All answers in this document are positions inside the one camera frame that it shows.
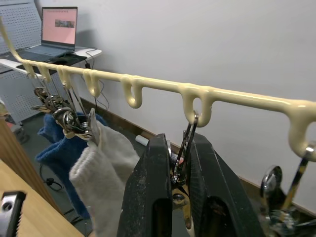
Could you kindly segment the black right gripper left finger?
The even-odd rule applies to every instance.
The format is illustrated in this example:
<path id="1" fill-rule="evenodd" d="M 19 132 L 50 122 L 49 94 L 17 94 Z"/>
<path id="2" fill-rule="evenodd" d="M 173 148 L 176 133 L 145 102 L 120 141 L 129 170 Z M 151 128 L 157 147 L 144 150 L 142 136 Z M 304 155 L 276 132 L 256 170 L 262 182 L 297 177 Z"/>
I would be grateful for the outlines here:
<path id="1" fill-rule="evenodd" d="M 165 134 L 151 138 L 129 176 L 121 207 L 119 237 L 170 237 L 172 192 Z"/>

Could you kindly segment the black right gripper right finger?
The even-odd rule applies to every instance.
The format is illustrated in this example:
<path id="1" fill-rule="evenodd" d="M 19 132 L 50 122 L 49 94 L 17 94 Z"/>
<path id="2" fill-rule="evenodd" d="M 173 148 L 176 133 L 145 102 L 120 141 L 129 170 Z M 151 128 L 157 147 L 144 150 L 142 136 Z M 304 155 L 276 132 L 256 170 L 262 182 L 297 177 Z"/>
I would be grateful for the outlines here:
<path id="1" fill-rule="evenodd" d="M 208 139 L 194 136 L 189 195 L 197 237 L 263 237 L 257 214 L 239 177 Z"/>

